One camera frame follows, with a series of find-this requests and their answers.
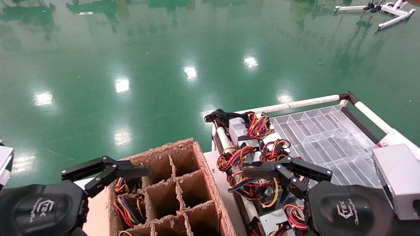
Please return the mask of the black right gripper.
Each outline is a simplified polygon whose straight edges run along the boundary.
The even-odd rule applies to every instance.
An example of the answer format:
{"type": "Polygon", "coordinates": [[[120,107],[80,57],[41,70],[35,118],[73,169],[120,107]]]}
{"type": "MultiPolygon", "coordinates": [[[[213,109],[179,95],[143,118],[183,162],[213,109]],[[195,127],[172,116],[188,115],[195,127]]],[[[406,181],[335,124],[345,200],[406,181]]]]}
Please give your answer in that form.
{"type": "Polygon", "coordinates": [[[252,179],[276,178],[295,197],[305,199],[305,221],[314,235],[387,236],[392,232],[396,215],[379,188],[332,184],[331,170],[298,157],[288,156],[279,163],[245,166],[242,170],[252,179]],[[307,192],[308,187],[295,176],[320,183],[307,192]]]}

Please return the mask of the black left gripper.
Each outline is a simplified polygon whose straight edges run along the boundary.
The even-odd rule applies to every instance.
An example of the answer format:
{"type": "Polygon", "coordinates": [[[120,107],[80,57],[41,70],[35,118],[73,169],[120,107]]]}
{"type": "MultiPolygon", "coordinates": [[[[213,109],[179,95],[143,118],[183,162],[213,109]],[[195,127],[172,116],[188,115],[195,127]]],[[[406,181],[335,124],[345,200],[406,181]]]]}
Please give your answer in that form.
{"type": "Polygon", "coordinates": [[[72,181],[102,173],[115,165],[108,156],[98,157],[61,171],[62,182],[7,188],[0,196],[2,236],[85,236],[83,224],[87,195],[72,181]]]}

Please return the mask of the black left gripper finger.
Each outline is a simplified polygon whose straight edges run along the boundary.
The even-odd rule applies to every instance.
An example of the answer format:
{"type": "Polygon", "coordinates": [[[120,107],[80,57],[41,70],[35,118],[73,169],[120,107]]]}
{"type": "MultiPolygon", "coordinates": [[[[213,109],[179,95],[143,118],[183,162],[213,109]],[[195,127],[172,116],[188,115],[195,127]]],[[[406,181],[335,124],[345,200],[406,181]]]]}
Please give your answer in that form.
{"type": "Polygon", "coordinates": [[[105,187],[119,178],[140,178],[151,176],[152,169],[149,165],[134,166],[132,163],[102,163],[99,166],[99,175],[85,184],[87,197],[93,198],[105,187]]]}

